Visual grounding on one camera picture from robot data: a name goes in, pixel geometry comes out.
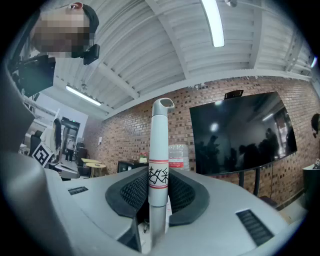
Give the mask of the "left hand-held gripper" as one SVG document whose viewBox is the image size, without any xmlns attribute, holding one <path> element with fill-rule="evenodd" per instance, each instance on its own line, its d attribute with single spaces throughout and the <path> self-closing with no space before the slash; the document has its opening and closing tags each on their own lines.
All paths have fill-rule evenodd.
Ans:
<svg viewBox="0 0 320 256">
<path fill-rule="evenodd" d="M 43 168 L 58 172 L 62 179 L 78 179 L 80 177 L 80 173 L 77 170 L 73 170 L 64 164 L 61 164 L 59 155 L 51 151 L 51 149 L 43 142 L 39 143 L 31 157 Z"/>
</svg>

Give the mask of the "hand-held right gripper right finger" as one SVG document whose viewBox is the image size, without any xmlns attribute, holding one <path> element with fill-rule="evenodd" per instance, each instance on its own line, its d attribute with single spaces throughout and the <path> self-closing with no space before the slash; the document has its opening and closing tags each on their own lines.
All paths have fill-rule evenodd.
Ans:
<svg viewBox="0 0 320 256">
<path fill-rule="evenodd" d="M 159 256 L 274 256 L 302 224 L 288 223 L 270 205 L 239 185 L 191 171 L 179 175 L 208 192 L 208 206 L 193 223 L 169 227 L 159 244 Z M 238 217 L 250 210 L 272 233 L 258 246 Z"/>
</svg>

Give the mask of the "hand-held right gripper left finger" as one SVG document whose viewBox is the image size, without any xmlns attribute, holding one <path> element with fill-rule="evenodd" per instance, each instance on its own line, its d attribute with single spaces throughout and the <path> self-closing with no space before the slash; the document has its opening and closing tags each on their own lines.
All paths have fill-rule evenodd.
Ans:
<svg viewBox="0 0 320 256">
<path fill-rule="evenodd" d="M 140 253 L 141 239 L 132 206 L 147 200 L 148 168 L 107 176 L 62 181 L 46 169 L 53 209 L 73 253 Z"/>
</svg>

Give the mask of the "black office chair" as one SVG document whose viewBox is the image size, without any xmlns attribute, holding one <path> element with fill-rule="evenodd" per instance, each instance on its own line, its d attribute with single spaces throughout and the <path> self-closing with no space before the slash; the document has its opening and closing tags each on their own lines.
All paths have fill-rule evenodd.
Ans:
<svg viewBox="0 0 320 256">
<path fill-rule="evenodd" d="M 85 144 L 83 142 L 78 142 L 75 148 L 75 160 L 80 161 L 82 158 L 87 157 L 87 149 L 85 148 Z"/>
<path fill-rule="evenodd" d="M 32 134 L 30 136 L 30 150 L 29 150 L 29 156 L 31 157 L 38 145 L 41 143 L 41 135 L 42 131 L 37 130 L 35 134 Z"/>
</svg>

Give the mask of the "black television stand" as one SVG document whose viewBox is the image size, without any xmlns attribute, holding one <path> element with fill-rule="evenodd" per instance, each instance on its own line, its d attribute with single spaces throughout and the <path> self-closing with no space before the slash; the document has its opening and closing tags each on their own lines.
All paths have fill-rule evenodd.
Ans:
<svg viewBox="0 0 320 256">
<path fill-rule="evenodd" d="M 274 177 L 273 170 L 274 166 L 272 163 L 253 170 L 254 177 L 252 193 L 254 196 L 275 209 L 277 203 L 274 199 L 272 199 Z"/>
</svg>

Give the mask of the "dark double door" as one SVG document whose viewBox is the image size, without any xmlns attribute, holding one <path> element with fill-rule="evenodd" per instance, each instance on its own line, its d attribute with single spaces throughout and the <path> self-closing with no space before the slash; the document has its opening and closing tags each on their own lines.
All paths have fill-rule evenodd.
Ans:
<svg viewBox="0 0 320 256">
<path fill-rule="evenodd" d="M 71 120 L 66 117 L 62 117 L 61 119 L 61 131 L 62 131 L 62 144 L 61 144 L 61 152 L 63 157 L 65 158 L 68 155 L 67 144 L 69 141 L 73 141 L 76 145 L 77 136 L 80 128 L 80 123 L 75 120 Z"/>
</svg>

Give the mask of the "black glass-door cabinet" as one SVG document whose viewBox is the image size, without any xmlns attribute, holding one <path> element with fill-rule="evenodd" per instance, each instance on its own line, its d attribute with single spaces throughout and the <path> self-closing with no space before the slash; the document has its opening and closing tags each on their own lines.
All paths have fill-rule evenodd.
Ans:
<svg viewBox="0 0 320 256">
<path fill-rule="evenodd" d="M 117 173 L 126 172 L 139 167 L 147 167 L 148 163 L 130 162 L 130 161 L 118 161 Z"/>
</svg>

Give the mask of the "clear water bottle red label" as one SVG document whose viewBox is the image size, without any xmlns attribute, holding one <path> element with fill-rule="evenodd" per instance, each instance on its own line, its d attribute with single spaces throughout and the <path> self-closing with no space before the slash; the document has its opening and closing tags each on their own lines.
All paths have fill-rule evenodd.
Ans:
<svg viewBox="0 0 320 256">
<path fill-rule="evenodd" d="M 168 146 L 168 166 L 176 171 L 189 171 L 189 149 L 186 144 Z"/>
</svg>

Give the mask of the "white metal shelf rack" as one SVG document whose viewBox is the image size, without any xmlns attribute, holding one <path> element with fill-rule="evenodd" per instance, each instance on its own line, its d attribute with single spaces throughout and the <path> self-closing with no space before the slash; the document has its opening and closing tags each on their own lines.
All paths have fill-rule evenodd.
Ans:
<svg viewBox="0 0 320 256">
<path fill-rule="evenodd" d="M 23 97 L 24 104 L 28 107 L 34 116 L 34 120 L 30 126 L 31 131 L 43 132 L 47 127 L 52 127 L 55 119 L 60 118 L 60 109 L 57 111 L 51 110 L 44 106 L 39 105 L 32 98 Z"/>
</svg>

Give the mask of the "large black television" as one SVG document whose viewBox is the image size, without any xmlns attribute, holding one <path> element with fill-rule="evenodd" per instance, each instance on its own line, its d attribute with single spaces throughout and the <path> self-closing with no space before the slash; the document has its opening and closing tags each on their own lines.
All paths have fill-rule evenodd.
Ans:
<svg viewBox="0 0 320 256">
<path fill-rule="evenodd" d="M 224 99 L 189 111 L 198 174 L 253 170 L 297 151 L 289 113 L 277 92 Z"/>
</svg>

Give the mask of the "person's grey t-shirt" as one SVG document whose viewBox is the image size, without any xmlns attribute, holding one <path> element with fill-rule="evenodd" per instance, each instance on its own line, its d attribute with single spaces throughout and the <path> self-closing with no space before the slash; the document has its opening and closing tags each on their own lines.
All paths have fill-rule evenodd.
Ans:
<svg viewBox="0 0 320 256">
<path fill-rule="evenodd" d="M 33 120 L 7 66 L 0 64 L 0 152 L 17 152 Z"/>
</svg>

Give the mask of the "black chest-mounted box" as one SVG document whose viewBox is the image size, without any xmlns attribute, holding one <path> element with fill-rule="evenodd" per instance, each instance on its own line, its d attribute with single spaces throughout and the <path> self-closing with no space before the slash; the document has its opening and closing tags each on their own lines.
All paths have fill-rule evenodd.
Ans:
<svg viewBox="0 0 320 256">
<path fill-rule="evenodd" d="M 18 90 L 29 98 L 53 86 L 55 66 L 55 57 L 37 55 L 11 64 L 9 72 Z"/>
</svg>

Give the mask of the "black box above television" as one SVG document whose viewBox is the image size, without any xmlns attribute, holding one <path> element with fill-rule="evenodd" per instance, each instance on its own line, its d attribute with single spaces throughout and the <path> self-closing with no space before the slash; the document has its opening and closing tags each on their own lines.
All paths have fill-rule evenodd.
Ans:
<svg viewBox="0 0 320 256">
<path fill-rule="evenodd" d="M 224 95 L 224 100 L 228 100 L 228 99 L 232 99 L 232 98 L 237 98 L 237 97 L 241 97 L 243 95 L 243 90 L 233 90 L 230 92 L 227 92 Z"/>
</svg>

